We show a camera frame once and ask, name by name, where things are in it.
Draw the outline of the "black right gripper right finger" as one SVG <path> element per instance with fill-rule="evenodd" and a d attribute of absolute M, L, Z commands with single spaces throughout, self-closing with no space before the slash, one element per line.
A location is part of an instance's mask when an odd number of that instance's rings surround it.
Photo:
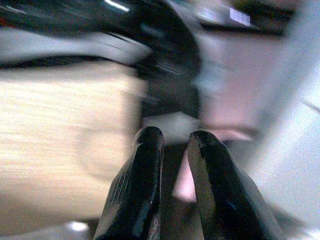
<path fill-rule="evenodd" d="M 192 132 L 187 158 L 204 239 L 284 239 L 258 187 L 215 135 Z"/>

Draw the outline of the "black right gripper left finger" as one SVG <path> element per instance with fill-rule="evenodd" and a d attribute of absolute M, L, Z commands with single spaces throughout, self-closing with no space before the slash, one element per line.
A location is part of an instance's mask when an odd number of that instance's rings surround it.
<path fill-rule="evenodd" d="M 132 152 L 113 179 L 94 234 L 95 240 L 158 240 L 164 135 L 141 128 Z"/>

